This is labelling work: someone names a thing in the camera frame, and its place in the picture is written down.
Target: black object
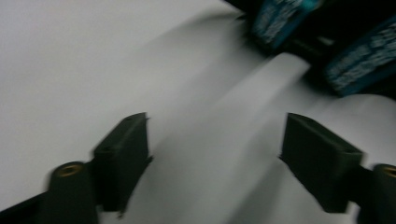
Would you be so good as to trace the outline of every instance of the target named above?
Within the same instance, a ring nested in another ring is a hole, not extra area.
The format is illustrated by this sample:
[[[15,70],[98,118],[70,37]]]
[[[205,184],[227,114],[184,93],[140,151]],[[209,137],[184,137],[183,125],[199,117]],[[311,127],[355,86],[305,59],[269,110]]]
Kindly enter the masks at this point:
[[[360,208],[359,224],[396,223],[396,167],[360,166],[363,153],[316,121],[288,114],[280,159],[324,211],[345,213],[349,201]]]
[[[87,163],[74,161],[52,173],[40,224],[97,224],[95,192]]]
[[[104,211],[124,212],[148,165],[146,115],[123,119],[93,151],[92,171]]]
[[[47,192],[0,213],[1,224],[96,224],[97,205],[125,212],[152,157],[145,113],[122,120],[94,150],[90,162],[56,168]]]

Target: white surface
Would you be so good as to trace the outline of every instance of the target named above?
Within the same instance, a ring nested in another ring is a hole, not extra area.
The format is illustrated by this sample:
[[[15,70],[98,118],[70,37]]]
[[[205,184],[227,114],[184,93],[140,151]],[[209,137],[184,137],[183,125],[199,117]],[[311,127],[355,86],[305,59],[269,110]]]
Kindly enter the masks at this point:
[[[396,104],[334,98],[308,65],[265,60],[220,1],[1,1],[0,210],[42,192],[46,174],[148,112],[150,165],[121,221],[354,223],[322,212],[276,156],[287,112],[316,119],[395,163]]]

